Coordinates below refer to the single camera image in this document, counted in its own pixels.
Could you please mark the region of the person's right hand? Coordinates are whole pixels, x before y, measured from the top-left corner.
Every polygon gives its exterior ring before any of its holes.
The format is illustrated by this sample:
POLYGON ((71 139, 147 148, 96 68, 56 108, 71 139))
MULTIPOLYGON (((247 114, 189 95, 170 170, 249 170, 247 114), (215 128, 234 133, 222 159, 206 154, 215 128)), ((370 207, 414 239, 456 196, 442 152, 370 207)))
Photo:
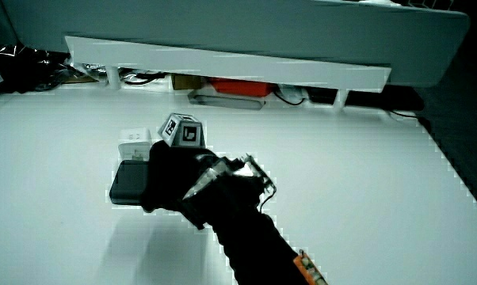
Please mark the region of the person's right hand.
POLYGON ((220 157, 205 146, 203 124, 194 116, 170 113, 158 130, 148 162, 147 186, 140 196, 146 212, 163 208, 182 213, 201 229, 222 226, 256 212, 277 187, 247 154, 220 157))

